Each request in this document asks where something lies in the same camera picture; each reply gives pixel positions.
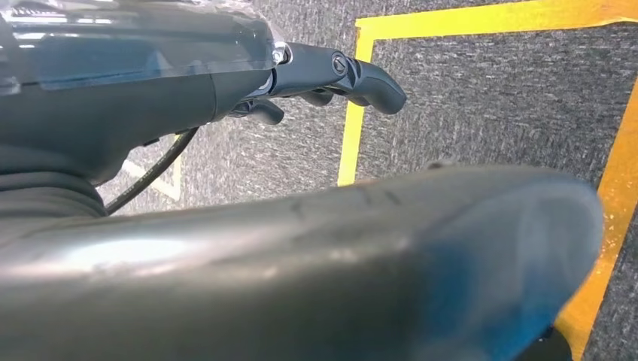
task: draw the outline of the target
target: gray carpet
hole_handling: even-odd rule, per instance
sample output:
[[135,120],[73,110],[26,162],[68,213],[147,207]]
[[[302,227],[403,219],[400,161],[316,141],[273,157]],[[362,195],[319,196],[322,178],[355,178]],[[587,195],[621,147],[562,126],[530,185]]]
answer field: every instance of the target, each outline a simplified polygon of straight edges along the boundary
[[[488,2],[256,0],[289,40],[354,51],[354,20]],[[638,75],[638,25],[564,32],[384,41],[374,61],[409,95],[386,117],[366,112],[359,178],[418,171],[434,159],[547,165],[597,185]],[[278,102],[279,126],[227,120],[184,155],[179,201],[144,192],[124,214],[282,196],[336,184],[345,103]],[[148,166],[170,139],[136,150]],[[163,179],[171,180],[171,174]],[[106,199],[133,181],[122,173]],[[584,359],[638,359],[638,228],[634,221]]]

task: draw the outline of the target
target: yellow tape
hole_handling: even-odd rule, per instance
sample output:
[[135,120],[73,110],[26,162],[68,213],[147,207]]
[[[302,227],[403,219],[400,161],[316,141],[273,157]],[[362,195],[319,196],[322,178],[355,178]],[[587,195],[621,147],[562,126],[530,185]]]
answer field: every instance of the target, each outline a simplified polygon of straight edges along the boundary
[[[357,49],[354,56],[364,62],[372,61],[372,47],[374,39],[366,37],[362,32],[357,33]],[[345,110],[345,127],[343,129],[343,145],[337,185],[347,186],[354,183],[357,173],[357,159],[359,158],[359,142],[363,128],[363,107],[349,102]]]
[[[356,56],[369,61],[376,40],[577,29],[623,21],[638,22],[637,0],[536,0],[371,17],[356,22]],[[602,253],[592,275],[557,321],[570,341],[575,361],[582,358],[638,199],[638,187],[632,183],[638,181],[638,152],[632,153],[631,148],[632,141],[638,139],[636,88],[599,187],[607,217]],[[362,126],[363,109],[348,104],[339,186],[355,180]]]
[[375,40],[602,26],[638,18],[636,0],[537,0],[359,19]]
[[618,134],[609,152],[603,179],[598,187],[598,195],[603,201],[605,210],[603,248],[589,279],[563,309],[556,322],[556,326],[570,342],[574,360],[580,360],[585,351],[598,308],[603,301],[618,253],[638,203],[636,140],[638,140],[638,80],[627,103]]

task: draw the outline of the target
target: bolt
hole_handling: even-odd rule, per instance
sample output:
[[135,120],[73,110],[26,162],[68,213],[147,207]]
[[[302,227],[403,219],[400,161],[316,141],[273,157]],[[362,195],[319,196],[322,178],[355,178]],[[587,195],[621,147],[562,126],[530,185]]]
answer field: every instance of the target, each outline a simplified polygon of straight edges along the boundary
[[275,51],[272,52],[272,61],[275,62],[275,64],[279,64],[282,61],[284,61],[284,52],[277,49]]
[[339,75],[345,74],[346,70],[348,70],[348,64],[343,55],[335,54],[333,57],[333,69]]

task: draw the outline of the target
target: metal bolt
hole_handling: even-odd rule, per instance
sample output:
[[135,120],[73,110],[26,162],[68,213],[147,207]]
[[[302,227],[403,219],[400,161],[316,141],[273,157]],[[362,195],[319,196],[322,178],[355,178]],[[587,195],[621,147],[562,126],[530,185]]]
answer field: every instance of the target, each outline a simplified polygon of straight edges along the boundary
[[335,56],[333,56],[333,69],[335,73],[339,75],[345,74],[348,70],[348,63],[343,55],[335,54]]
[[273,51],[272,61],[275,62],[275,64],[279,64],[280,62],[284,61],[284,51],[279,49]]

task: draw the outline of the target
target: black cable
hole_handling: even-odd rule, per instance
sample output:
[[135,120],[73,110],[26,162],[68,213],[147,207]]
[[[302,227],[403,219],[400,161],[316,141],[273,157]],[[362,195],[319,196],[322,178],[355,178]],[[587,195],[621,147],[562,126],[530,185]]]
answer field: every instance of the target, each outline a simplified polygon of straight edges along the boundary
[[120,208],[125,206],[128,202],[131,202],[136,196],[142,193],[142,191],[147,189],[154,180],[164,173],[166,169],[168,169],[180,156],[180,154],[184,152],[186,146],[188,146],[190,141],[193,140],[195,133],[197,133],[197,129],[199,128],[190,129],[188,132],[180,135],[162,158],[159,158],[159,160],[140,179],[138,179],[132,186],[127,188],[114,200],[110,201],[106,205],[106,212],[108,215],[112,215],[119,211]]

